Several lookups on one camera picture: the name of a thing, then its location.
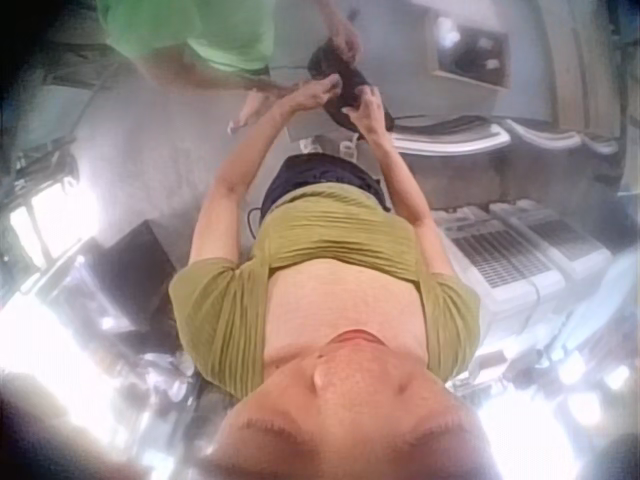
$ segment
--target white machine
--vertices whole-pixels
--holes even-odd
[[[434,212],[434,218],[456,272],[481,299],[479,355],[517,343],[553,311],[564,278],[502,221],[476,207]]]
[[[522,235],[564,275],[567,289],[556,314],[566,315],[595,294],[613,260],[606,248],[531,200],[496,203],[489,211]]]

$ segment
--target gray floor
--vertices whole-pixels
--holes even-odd
[[[235,93],[161,90],[137,75],[101,92],[77,131],[81,181],[96,197],[105,246],[150,219],[173,262],[183,266],[199,206],[217,167],[241,138],[228,121],[243,100]],[[251,189],[246,209],[258,206],[282,159],[298,146],[281,135]],[[433,208],[530,197],[579,215],[594,195],[601,159],[585,149],[544,152],[522,143],[490,154],[417,157],[407,162]],[[379,176],[366,145],[359,163]],[[242,222],[245,251],[251,238]]]

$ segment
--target cable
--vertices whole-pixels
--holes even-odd
[[[260,207],[254,207],[247,212],[247,227],[249,227],[249,233],[251,234],[254,240],[256,239],[256,233],[253,231],[253,225],[251,225],[251,215],[253,215],[253,213],[256,211],[259,212],[261,210],[262,209]]]

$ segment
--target mouth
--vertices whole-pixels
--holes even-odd
[[[386,346],[386,344],[382,340],[380,340],[378,337],[376,337],[373,333],[367,332],[366,330],[361,330],[361,329],[347,330],[346,332],[342,332],[337,337],[334,337],[329,342],[329,345],[333,345],[336,343],[354,342],[354,341],[363,341],[368,343],[374,343],[376,345]]]

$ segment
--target green shirt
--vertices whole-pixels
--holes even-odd
[[[170,294],[180,339],[209,381],[238,398],[260,386],[269,275],[320,258],[414,284],[425,314],[426,367],[443,381],[466,370],[480,337],[477,295],[456,277],[426,269],[404,219],[355,187],[325,183],[283,198],[243,265],[203,260],[174,278]]]
[[[130,58],[190,45],[222,70],[264,68],[273,52],[275,0],[98,0],[109,43]]]

